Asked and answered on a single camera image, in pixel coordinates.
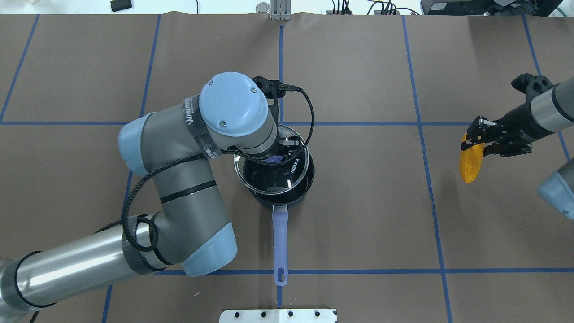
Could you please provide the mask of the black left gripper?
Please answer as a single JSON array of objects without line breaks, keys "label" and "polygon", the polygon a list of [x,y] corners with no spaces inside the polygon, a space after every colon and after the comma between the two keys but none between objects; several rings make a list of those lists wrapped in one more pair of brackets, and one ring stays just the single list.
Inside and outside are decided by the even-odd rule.
[{"label": "black left gripper", "polygon": [[303,139],[299,136],[279,138],[274,157],[292,157],[303,147]]}]

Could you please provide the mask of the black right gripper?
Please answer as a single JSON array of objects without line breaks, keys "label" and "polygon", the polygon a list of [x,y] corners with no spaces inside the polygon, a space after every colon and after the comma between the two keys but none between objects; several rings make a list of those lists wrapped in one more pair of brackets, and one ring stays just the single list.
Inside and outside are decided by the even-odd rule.
[{"label": "black right gripper", "polygon": [[511,86],[525,95],[525,103],[495,121],[477,116],[462,139],[461,156],[525,155],[531,153],[531,143],[554,134],[539,125],[531,111],[533,99],[554,84],[545,76],[525,73],[513,79]]}]

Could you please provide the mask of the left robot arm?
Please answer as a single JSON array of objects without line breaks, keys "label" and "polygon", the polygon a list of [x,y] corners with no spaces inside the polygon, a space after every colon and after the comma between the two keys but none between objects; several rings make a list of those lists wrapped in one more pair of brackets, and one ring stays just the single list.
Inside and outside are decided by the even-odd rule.
[{"label": "left robot arm", "polygon": [[300,86],[222,72],[172,108],[120,131],[117,144],[134,175],[117,221],[59,247],[3,262],[1,321],[16,323],[96,289],[179,265],[190,277],[211,274],[238,253],[234,225],[213,173],[223,156],[287,166],[308,140],[283,135],[279,101]]}]

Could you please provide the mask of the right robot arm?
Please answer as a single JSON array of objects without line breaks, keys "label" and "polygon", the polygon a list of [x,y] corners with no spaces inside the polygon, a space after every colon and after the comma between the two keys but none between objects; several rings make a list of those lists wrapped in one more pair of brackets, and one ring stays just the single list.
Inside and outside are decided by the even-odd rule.
[{"label": "right robot arm", "polygon": [[511,86],[525,102],[499,119],[477,116],[462,137],[459,174],[465,183],[476,180],[484,157],[529,154],[534,142],[574,124],[573,78],[553,84],[546,76],[526,73]]}]

